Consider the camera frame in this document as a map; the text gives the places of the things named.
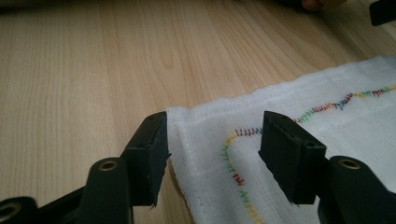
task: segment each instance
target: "colorful stitching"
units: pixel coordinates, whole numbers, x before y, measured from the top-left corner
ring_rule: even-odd
[[[303,113],[299,118],[294,119],[296,123],[305,123],[308,122],[315,114],[319,112],[323,112],[329,109],[339,109],[339,110],[344,110],[344,107],[352,100],[354,97],[380,97],[383,93],[389,92],[389,91],[395,91],[396,90],[396,85],[390,85],[387,87],[384,87],[380,90],[375,90],[375,91],[362,91],[362,92],[357,92],[357,93],[349,93],[347,94],[343,100],[341,100],[338,103],[326,103],[324,105],[320,105],[314,108],[309,109],[305,113]],[[237,187],[239,188],[239,196],[247,209],[247,213],[250,215],[250,218],[254,221],[254,223],[265,223],[262,218],[258,215],[256,209],[254,208],[254,205],[251,203],[249,197],[248,197],[248,192],[245,190],[245,179],[236,172],[235,168],[233,168],[233,165],[231,164],[230,161],[230,155],[228,153],[228,149],[230,147],[231,142],[236,138],[240,136],[252,136],[252,135],[257,135],[257,134],[262,134],[262,128],[255,128],[255,129],[239,129],[239,130],[234,130],[234,132],[230,133],[227,138],[225,139],[225,144],[222,147],[222,156],[223,159],[226,163],[227,169],[230,173],[232,173],[233,180],[235,181]]]

